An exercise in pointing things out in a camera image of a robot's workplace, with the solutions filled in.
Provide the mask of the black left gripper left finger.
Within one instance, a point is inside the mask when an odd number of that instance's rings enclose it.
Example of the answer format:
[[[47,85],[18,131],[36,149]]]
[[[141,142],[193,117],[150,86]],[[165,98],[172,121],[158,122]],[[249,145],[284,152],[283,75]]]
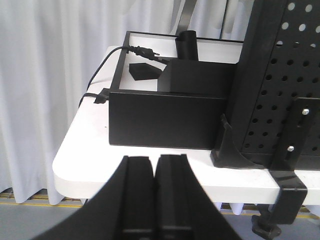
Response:
[[[145,156],[124,156],[99,192],[36,240],[153,240],[154,175]]]

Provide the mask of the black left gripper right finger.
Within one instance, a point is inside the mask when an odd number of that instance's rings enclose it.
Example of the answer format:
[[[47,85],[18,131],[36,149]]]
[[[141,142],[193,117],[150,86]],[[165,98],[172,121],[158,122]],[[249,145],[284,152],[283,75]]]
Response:
[[[158,240],[239,240],[195,177],[187,156],[163,154],[156,171]]]

